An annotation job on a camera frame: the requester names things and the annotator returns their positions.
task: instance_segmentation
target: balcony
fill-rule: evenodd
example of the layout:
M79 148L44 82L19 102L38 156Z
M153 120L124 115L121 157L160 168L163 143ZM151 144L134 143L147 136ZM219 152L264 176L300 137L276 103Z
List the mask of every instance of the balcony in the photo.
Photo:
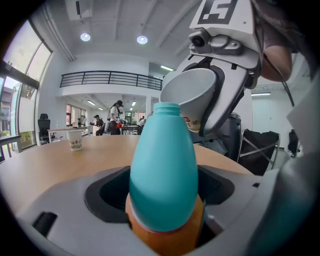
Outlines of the balcony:
M143 87L153 90L162 90L162 80L143 74L121 71L83 71L62 75L60 87L78 85L126 85Z

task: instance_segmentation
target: white paper cup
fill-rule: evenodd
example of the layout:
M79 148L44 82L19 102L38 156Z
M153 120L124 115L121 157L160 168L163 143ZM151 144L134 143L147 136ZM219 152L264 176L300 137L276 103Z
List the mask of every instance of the white paper cup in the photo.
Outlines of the white paper cup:
M69 140L69 145L72 151L82 149L82 132L81 130L70 130L66 132L66 137Z
M174 77L163 88L160 102L180 105L180 116L188 129L199 132L200 122L215 91L216 74L208 68L195 68Z

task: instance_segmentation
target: table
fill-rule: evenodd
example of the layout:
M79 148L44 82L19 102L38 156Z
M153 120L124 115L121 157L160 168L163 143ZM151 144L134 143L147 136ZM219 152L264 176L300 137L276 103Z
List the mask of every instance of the table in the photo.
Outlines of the table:
M91 128L91 126L84 126L84 127L76 127L76 128L61 128L61 129L50 129L48 130L48 136L49 136L49 143L52 143L52 139L51 139L51 135L50 133L56 133L56 132L68 132L68 131L74 131L74 130L86 130L88 129L88 135L90 137L90 131L89 128Z
M131 125L131 126L117 127L117 129L120 129L121 135L124 135L124 133L126 135L133 135L134 134L134 130L138 130L139 127L135 126L135 125Z
M0 164L2 192L13 213L16 214L55 184L111 168L130 166L139 137L138 135L84 137L82 150L79 151L71 151L66 140L31 148ZM238 163L215 151L199 145L194 145L194 150L198 165L250 174ZM192 250L196 238L190 234L197 234L200 230L203 207L198 196L189 220L191 223L188 224L188 221L181 228L182 233L174 232L170 235L160 234L160 236L157 234L157 240L153 241L152 248L157 250L157 248L161 249L163 246L174 244L170 249L176 255ZM133 230L138 229L138 233L134 233L143 241L144 238L152 240L155 237L154 234L148 233L145 229L139 229L130 214L130 209L127 208L126 211Z
M7 145L8 148L8 154L9 157L11 158L11 151L10 151L10 143L17 143L18 146L18 152L21 153L22 152L22 146L21 146L21 140L20 140L21 135L11 135L11 136L3 136L0 137L0 147L2 148L2 146Z

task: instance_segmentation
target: black chair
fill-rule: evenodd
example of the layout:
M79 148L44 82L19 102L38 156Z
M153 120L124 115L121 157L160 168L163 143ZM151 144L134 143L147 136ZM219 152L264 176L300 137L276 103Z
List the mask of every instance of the black chair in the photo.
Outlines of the black chair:
M273 131L260 133L246 129L242 132L237 162L254 175L262 176L269 163L272 164L272 168L275 166L279 147L279 133Z
M41 144L49 143L49 132L50 130L50 120L48 119L47 114L41 114L40 119L38 119L38 126L39 126L39 136L40 140L44 141Z

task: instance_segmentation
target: ceiling light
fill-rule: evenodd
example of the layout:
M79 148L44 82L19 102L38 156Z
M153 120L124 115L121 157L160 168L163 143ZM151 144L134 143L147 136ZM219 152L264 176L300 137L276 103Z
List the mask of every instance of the ceiling light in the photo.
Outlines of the ceiling light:
M252 93L251 96L267 96L270 94L271 92L260 92L260 93Z
M144 45L148 42L148 38L146 38L144 35L140 35L138 36L138 38L136 39L136 41L140 44L140 45Z
M88 42L90 40L90 38L91 38L91 36L88 33L83 33L80 35L80 39L85 42Z
M165 70L169 70L169 71L174 71L172 68L167 67L167 66L161 66L161 68L165 69Z

